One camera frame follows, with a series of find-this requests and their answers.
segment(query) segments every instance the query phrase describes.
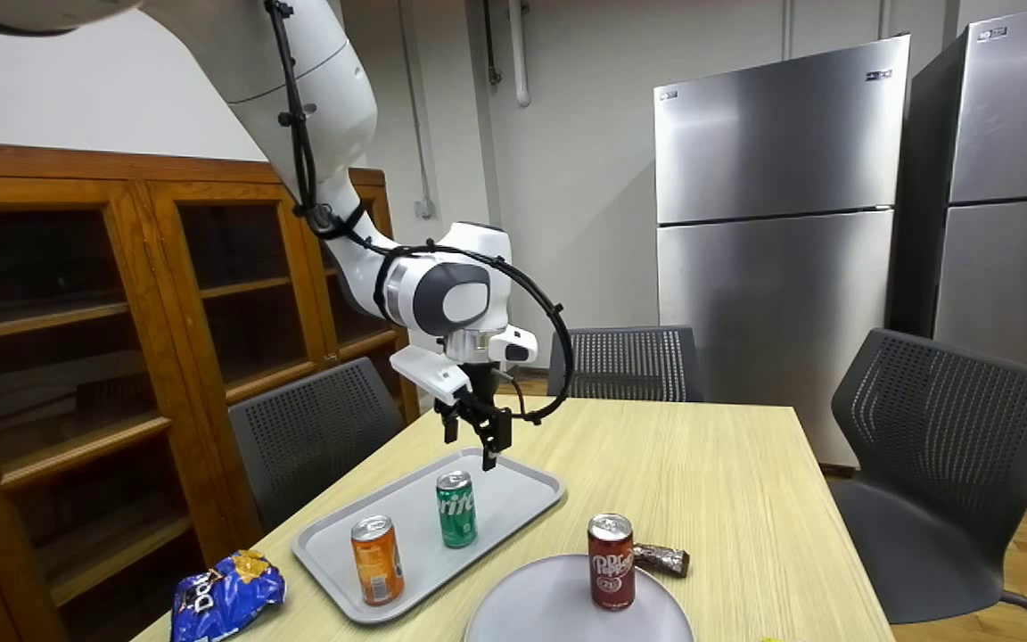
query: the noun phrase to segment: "stainless steel refrigerator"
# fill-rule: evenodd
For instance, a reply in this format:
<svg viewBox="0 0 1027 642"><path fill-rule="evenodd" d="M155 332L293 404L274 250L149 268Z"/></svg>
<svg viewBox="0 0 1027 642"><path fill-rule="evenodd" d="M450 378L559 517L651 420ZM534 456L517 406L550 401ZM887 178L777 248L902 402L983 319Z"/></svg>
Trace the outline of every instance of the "stainless steel refrigerator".
<svg viewBox="0 0 1027 642"><path fill-rule="evenodd" d="M883 326L909 37L657 86L659 319L709 402L794 406L857 464L831 396Z"/></svg>
<svg viewBox="0 0 1027 642"><path fill-rule="evenodd" d="M1027 13L914 78L891 326L1027 363Z"/></svg>

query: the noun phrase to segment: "gray chair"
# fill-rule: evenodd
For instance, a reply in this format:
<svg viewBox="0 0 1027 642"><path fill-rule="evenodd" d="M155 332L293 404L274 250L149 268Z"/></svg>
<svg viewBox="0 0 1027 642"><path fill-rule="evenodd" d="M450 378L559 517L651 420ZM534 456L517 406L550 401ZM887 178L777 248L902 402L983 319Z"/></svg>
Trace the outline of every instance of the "gray chair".
<svg viewBox="0 0 1027 642"><path fill-rule="evenodd" d="M635 399L646 402L702 402L692 329L580 328L573 341L573 382L570 396ZM560 338L554 334L549 387L562 391L565 362Z"/></svg>
<svg viewBox="0 0 1027 642"><path fill-rule="evenodd" d="M832 402L862 465L831 491L891 625L995 605L1027 507L1027 367L872 330Z"/></svg>
<svg viewBox="0 0 1027 642"><path fill-rule="evenodd" d="M367 357L237 403L228 417L269 530L403 427L398 408Z"/></svg>

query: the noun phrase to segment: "sprite can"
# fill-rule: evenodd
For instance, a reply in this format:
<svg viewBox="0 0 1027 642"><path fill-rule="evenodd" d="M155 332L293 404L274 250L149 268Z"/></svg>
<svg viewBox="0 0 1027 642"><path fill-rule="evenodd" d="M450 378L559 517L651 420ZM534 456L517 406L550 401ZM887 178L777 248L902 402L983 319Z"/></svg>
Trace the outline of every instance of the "sprite can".
<svg viewBox="0 0 1027 642"><path fill-rule="evenodd" d="M461 549L478 536L473 513L473 483L469 473L452 470L435 481L439 493L439 521L442 522L443 543Z"/></svg>

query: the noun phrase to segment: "table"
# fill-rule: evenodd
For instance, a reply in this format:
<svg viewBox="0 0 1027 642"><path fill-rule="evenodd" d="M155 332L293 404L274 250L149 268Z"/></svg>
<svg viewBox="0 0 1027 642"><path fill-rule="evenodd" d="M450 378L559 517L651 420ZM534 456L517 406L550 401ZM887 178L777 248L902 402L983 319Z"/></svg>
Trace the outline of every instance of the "table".
<svg viewBox="0 0 1027 642"><path fill-rule="evenodd" d="M686 579L660 581L700 642L893 641L794 411L705 403L571 399L541 426L517 423L503 456L562 478L566 498L402 618L377 627L347 620L303 570L291 540L317 517L473 446L465 425L457 443L444 444L439 417L427 412L261 539L256 549L288 580L287 602L233 642L457 641L505 574L586 552L585 525L600 512L629 517L639 541L692 554ZM166 639L167 616L136 642Z"/></svg>

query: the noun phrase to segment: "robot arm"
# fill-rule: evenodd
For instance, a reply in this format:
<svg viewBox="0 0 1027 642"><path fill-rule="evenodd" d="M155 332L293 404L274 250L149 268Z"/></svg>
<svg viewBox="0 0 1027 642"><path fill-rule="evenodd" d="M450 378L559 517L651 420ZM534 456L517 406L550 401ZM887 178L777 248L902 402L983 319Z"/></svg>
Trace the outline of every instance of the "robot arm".
<svg viewBox="0 0 1027 642"><path fill-rule="evenodd" d="M398 248L363 216L348 167L375 134L378 110L327 0L0 0L0 32L49 36L136 5L187 45L272 162L299 202L297 214L335 257L348 300L364 313L442 337L443 354L408 346L391 365L436 399L448 442L457 417L473 425L492 466L509 446L514 417L493 405L496 362L537 357L535 337L506 315L510 276L533 288L508 263L509 236L456 223L436 243ZM560 306L530 295L558 326L571 371ZM564 398L520 416L539 422Z"/></svg>

